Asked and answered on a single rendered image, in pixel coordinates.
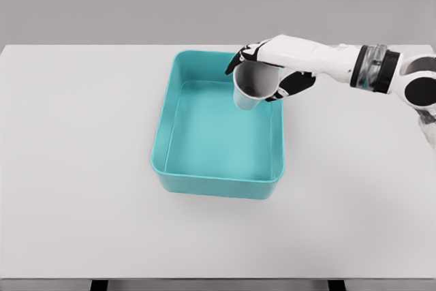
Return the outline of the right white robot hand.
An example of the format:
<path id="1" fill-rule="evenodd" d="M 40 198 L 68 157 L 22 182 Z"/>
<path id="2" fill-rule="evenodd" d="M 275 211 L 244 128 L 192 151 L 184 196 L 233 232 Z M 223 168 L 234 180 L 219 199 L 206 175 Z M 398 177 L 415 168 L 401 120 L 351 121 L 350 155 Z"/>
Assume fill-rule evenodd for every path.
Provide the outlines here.
<path id="1" fill-rule="evenodd" d="M 233 73 L 244 61 L 266 63 L 281 68 L 279 88 L 265 99 L 275 102 L 311 88 L 316 81 L 315 65 L 321 63 L 323 44 L 287 35 L 278 35 L 241 48 L 229 62 L 225 75 Z"/>

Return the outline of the teal plastic basket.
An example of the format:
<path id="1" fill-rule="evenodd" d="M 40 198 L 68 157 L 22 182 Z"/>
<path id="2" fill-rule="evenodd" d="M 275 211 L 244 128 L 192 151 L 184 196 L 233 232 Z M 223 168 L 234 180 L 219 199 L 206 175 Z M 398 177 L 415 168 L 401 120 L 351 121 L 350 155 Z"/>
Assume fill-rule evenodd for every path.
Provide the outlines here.
<path id="1" fill-rule="evenodd" d="M 172 61 L 151 165 L 169 192 L 263 200 L 285 170 L 281 102 L 241 110 L 232 53 L 183 50 Z"/>

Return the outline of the white paper cup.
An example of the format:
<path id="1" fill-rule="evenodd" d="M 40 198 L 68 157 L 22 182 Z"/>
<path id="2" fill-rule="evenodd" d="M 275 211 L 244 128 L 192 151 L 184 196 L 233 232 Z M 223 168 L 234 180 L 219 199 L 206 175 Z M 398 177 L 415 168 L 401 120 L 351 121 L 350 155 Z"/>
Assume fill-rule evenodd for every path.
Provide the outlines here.
<path id="1" fill-rule="evenodd" d="M 281 80 L 281 68 L 266 63 L 244 61 L 232 73 L 233 100 L 241 110 L 251 110 L 275 94 Z"/>

